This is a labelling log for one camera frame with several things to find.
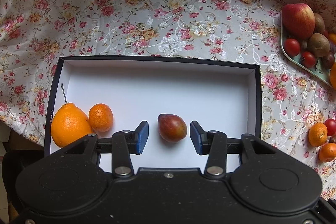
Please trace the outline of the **large orange with stem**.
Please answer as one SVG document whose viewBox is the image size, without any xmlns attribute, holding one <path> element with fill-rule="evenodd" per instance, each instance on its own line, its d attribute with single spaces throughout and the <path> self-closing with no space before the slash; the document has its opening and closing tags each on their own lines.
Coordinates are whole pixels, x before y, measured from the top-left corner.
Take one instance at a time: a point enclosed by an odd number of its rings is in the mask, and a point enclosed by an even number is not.
<svg viewBox="0 0 336 224">
<path fill-rule="evenodd" d="M 51 137 L 60 148 L 93 133 L 85 112 L 68 102 L 65 93 L 63 96 L 66 103 L 56 112 L 51 122 Z"/>
</svg>

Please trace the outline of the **cherry tomato on tray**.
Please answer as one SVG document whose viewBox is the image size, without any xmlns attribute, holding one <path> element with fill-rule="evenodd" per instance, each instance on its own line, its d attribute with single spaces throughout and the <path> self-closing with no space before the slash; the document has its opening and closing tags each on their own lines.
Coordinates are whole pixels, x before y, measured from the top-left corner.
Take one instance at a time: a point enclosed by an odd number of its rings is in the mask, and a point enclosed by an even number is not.
<svg viewBox="0 0 336 224">
<path fill-rule="evenodd" d="M 301 54 L 300 62 L 304 67 L 311 69 L 315 67 L 317 58 L 312 53 L 305 51 Z"/>
<path fill-rule="evenodd" d="M 286 39 L 283 43 L 283 48 L 286 54 L 290 57 L 297 56 L 301 51 L 299 42 L 293 38 Z"/>
</svg>

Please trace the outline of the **large orange on tray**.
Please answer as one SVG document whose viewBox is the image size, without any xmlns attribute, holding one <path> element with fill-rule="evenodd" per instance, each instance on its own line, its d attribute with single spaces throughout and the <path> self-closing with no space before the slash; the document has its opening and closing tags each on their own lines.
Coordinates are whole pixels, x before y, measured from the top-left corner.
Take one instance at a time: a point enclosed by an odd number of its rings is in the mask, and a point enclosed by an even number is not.
<svg viewBox="0 0 336 224">
<path fill-rule="evenodd" d="M 331 86 L 336 89 L 336 63 L 330 69 L 329 81 Z"/>
</svg>

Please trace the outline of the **dark red-brown plum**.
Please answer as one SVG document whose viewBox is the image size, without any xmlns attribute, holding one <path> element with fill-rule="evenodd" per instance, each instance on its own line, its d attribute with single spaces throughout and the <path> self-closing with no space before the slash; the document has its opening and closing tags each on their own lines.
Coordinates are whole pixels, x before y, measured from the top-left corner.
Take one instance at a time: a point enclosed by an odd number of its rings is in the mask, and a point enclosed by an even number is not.
<svg viewBox="0 0 336 224">
<path fill-rule="evenodd" d="M 336 144 L 336 134 L 329 139 L 329 142 Z"/>
</svg>

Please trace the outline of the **mandarin with stem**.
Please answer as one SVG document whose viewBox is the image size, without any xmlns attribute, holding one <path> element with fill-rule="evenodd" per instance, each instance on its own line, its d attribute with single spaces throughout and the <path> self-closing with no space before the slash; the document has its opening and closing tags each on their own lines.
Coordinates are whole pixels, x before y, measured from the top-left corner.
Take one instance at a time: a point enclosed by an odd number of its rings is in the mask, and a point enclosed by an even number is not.
<svg viewBox="0 0 336 224">
<path fill-rule="evenodd" d="M 315 123 L 308 133 L 309 143 L 313 147 L 322 146 L 327 139 L 327 127 L 323 123 Z"/>
</svg>

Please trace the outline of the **back brown kiwi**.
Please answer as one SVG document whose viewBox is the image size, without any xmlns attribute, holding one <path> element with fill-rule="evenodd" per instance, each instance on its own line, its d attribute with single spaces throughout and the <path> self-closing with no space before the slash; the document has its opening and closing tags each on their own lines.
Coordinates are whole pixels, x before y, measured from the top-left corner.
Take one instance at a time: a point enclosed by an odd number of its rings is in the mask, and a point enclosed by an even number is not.
<svg viewBox="0 0 336 224">
<path fill-rule="evenodd" d="M 325 22 L 323 20 L 323 17 L 319 13 L 314 13 L 315 16 L 315 28 L 314 33 L 320 33 L 322 34 L 325 30 Z"/>
</svg>

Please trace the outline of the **floral tablecloth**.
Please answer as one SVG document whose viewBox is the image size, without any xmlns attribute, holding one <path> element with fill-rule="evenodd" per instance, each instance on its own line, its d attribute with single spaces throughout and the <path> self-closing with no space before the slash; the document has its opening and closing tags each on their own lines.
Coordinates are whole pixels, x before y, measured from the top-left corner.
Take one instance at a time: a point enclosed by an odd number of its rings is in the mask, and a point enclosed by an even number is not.
<svg viewBox="0 0 336 224">
<path fill-rule="evenodd" d="M 279 48 L 280 11 L 306 3 L 335 30 L 335 0 L 1 0 L 1 121 L 43 144 L 47 97 L 62 56 L 152 55 L 260 66 L 261 137 L 312 166 L 324 198 L 335 164 L 318 164 L 309 126 L 335 117 L 335 91 Z"/>
</svg>

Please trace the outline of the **red apple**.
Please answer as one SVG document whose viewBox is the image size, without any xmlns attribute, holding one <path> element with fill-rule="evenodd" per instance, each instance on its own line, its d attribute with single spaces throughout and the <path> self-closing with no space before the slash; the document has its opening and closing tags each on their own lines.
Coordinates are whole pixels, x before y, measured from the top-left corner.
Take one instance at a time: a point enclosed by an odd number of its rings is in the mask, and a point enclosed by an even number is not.
<svg viewBox="0 0 336 224">
<path fill-rule="evenodd" d="M 305 3 L 288 4 L 281 11 L 282 25 L 297 39 L 308 39 L 315 29 L 313 10 Z"/>
</svg>

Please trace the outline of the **front brown kiwi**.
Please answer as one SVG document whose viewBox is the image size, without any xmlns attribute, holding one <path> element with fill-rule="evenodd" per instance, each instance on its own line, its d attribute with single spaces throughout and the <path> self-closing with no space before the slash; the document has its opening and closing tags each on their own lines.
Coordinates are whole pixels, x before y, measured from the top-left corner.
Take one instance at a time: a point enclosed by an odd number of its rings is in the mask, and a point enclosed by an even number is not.
<svg viewBox="0 0 336 224">
<path fill-rule="evenodd" d="M 309 41 L 307 42 L 307 49 L 315 57 L 324 57 L 330 51 L 330 43 L 328 39 L 320 33 L 312 34 Z"/>
</svg>

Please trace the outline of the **round mandarin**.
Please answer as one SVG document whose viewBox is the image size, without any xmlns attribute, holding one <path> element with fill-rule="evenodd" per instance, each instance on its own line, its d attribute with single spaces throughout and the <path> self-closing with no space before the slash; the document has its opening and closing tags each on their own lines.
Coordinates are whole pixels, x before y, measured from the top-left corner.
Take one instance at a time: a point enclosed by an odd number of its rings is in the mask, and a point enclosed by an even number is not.
<svg viewBox="0 0 336 224">
<path fill-rule="evenodd" d="M 318 153 L 320 162 L 330 162 L 336 158 L 336 144 L 327 143 L 321 147 Z"/>
</svg>

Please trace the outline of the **red-green plum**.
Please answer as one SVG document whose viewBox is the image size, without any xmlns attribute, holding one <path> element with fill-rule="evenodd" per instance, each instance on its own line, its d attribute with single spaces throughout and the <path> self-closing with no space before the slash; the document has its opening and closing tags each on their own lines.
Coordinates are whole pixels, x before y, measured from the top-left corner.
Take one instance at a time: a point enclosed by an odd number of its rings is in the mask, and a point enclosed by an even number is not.
<svg viewBox="0 0 336 224">
<path fill-rule="evenodd" d="M 165 141 L 177 143 L 186 137 L 187 125 L 177 115 L 160 114 L 158 116 L 158 131 Z"/>
</svg>

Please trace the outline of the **black white cardboard box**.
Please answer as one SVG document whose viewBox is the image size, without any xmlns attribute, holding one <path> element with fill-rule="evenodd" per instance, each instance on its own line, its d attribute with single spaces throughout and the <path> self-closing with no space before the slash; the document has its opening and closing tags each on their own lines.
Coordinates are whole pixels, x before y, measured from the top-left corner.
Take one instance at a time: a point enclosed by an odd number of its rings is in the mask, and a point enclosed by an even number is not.
<svg viewBox="0 0 336 224">
<path fill-rule="evenodd" d="M 87 113 L 98 103 L 112 110 L 114 124 L 104 133 L 149 124 L 143 153 L 132 155 L 134 169 L 200 168 L 207 157 L 196 153 L 189 137 L 178 143 L 158 133 L 160 114 L 175 114 L 185 123 L 230 138 L 261 135 L 260 67 L 203 59 L 150 56 L 61 57 L 52 81 L 46 116 L 45 154 L 57 151 L 50 135 L 52 118 L 72 102 Z"/>
</svg>

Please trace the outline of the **left cherry tomato on tray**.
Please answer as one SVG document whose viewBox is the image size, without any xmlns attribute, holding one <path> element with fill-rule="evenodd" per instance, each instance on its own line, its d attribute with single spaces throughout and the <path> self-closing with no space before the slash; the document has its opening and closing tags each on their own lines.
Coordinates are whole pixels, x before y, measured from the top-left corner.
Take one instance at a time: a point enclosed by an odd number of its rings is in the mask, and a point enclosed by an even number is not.
<svg viewBox="0 0 336 224">
<path fill-rule="evenodd" d="M 293 38 L 286 39 L 283 43 L 283 48 L 286 54 L 290 57 L 297 56 L 301 51 L 299 42 Z"/>
</svg>

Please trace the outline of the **small mandarin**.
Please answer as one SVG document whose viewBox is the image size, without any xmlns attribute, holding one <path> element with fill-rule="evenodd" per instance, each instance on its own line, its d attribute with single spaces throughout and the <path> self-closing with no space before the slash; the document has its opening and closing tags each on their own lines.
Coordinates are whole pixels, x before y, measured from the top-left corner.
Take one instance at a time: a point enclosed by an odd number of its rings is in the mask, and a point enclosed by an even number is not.
<svg viewBox="0 0 336 224">
<path fill-rule="evenodd" d="M 91 127 L 98 132 L 109 131 L 114 122 L 112 110 L 103 103 L 94 105 L 89 111 L 89 122 Z"/>
</svg>

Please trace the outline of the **red tomato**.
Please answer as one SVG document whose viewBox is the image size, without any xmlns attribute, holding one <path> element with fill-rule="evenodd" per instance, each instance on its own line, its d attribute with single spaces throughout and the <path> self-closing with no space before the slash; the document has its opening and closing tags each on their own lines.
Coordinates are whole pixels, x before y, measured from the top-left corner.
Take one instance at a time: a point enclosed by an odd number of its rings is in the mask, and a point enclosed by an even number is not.
<svg viewBox="0 0 336 224">
<path fill-rule="evenodd" d="M 327 119 L 324 125 L 327 127 L 327 136 L 333 136 L 336 133 L 336 121 L 334 119 Z"/>
</svg>

